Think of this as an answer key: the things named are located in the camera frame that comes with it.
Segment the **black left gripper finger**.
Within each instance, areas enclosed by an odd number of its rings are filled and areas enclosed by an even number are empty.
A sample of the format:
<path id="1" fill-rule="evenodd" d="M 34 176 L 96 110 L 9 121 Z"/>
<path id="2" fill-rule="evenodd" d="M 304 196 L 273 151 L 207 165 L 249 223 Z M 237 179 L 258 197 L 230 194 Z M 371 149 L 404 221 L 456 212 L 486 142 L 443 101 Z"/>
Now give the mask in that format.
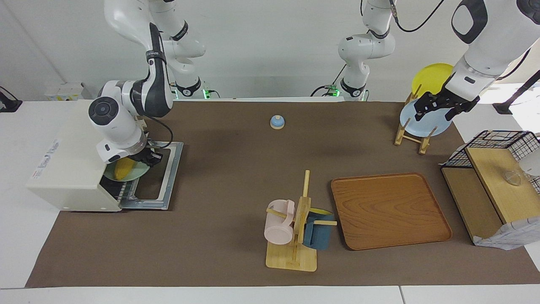
<path id="1" fill-rule="evenodd" d="M 419 122 L 427 113 L 440 109 L 442 102 L 443 99 L 439 95 L 425 92 L 413 105 L 416 112 L 414 115 L 415 120 Z"/>
<path id="2" fill-rule="evenodd" d="M 456 115 L 459 115 L 461 112 L 469 111 L 469 103 L 457 104 L 451 108 L 445 115 L 444 118 L 446 121 L 451 121 Z"/>

